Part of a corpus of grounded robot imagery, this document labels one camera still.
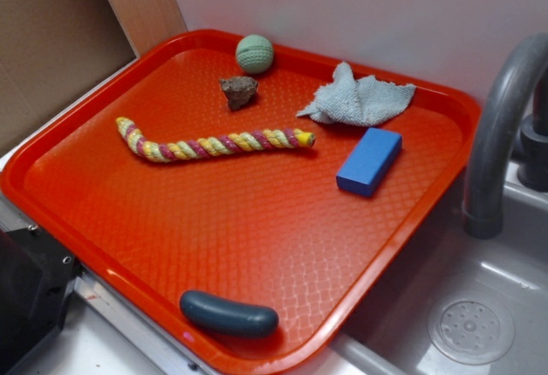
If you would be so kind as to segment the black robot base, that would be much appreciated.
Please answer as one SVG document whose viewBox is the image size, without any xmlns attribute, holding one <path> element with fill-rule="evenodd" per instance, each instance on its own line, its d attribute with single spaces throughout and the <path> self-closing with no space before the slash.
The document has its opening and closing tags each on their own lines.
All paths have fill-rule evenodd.
<svg viewBox="0 0 548 375">
<path fill-rule="evenodd" d="M 1 373 L 13 374 L 63 330 L 79 263 L 42 229 L 1 233 Z"/>
</svg>

